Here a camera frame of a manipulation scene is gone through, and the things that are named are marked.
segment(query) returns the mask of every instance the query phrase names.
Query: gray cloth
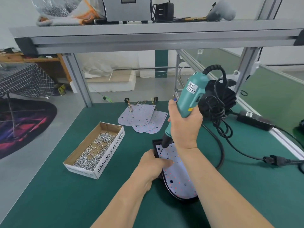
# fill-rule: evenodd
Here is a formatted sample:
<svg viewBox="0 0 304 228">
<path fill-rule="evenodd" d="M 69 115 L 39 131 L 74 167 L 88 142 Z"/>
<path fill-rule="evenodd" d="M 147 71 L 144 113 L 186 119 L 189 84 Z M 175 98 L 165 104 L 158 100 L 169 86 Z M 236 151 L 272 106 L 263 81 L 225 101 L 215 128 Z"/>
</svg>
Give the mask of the gray cloth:
<svg viewBox="0 0 304 228">
<path fill-rule="evenodd" d="M 0 68 L 0 96 L 7 93 L 31 98 L 53 96 L 54 81 L 36 63 L 11 63 Z"/>
</svg>

